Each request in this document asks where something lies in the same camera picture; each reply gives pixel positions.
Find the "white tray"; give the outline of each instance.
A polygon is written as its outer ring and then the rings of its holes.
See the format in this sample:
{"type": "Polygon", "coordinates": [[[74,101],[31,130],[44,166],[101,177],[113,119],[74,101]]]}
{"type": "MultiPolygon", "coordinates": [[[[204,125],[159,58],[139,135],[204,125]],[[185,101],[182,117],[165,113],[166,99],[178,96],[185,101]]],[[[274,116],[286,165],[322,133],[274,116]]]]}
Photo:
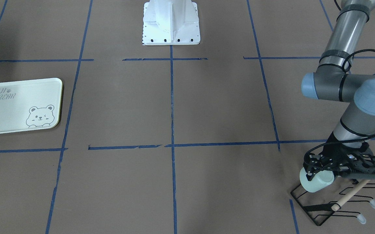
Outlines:
{"type": "Polygon", "coordinates": [[[58,78],[0,83],[0,134],[56,126],[62,89],[58,78]]]}

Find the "bear drawing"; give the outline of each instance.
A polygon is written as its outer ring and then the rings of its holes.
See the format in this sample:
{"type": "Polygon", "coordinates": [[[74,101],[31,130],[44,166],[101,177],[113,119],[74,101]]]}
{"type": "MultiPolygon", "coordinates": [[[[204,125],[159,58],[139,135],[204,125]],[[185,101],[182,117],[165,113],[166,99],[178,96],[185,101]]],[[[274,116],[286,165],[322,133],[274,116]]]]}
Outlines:
{"type": "Polygon", "coordinates": [[[55,120],[53,115],[54,106],[48,105],[45,108],[32,107],[29,109],[30,115],[26,124],[31,127],[50,126],[55,120]]]}

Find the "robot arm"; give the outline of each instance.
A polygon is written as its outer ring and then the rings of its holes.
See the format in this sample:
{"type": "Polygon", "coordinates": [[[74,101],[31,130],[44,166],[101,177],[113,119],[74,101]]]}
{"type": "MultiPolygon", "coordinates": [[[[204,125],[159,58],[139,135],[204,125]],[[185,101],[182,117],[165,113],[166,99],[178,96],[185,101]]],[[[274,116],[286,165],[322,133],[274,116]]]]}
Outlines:
{"type": "Polygon", "coordinates": [[[300,181],[309,192],[331,184],[335,176],[375,179],[375,156],[367,143],[375,137],[375,74],[347,74],[374,8],[375,0],[343,0],[317,71],[303,78],[304,96],[350,103],[327,142],[317,147],[323,146],[322,152],[311,154],[313,148],[304,156],[300,181]]]}

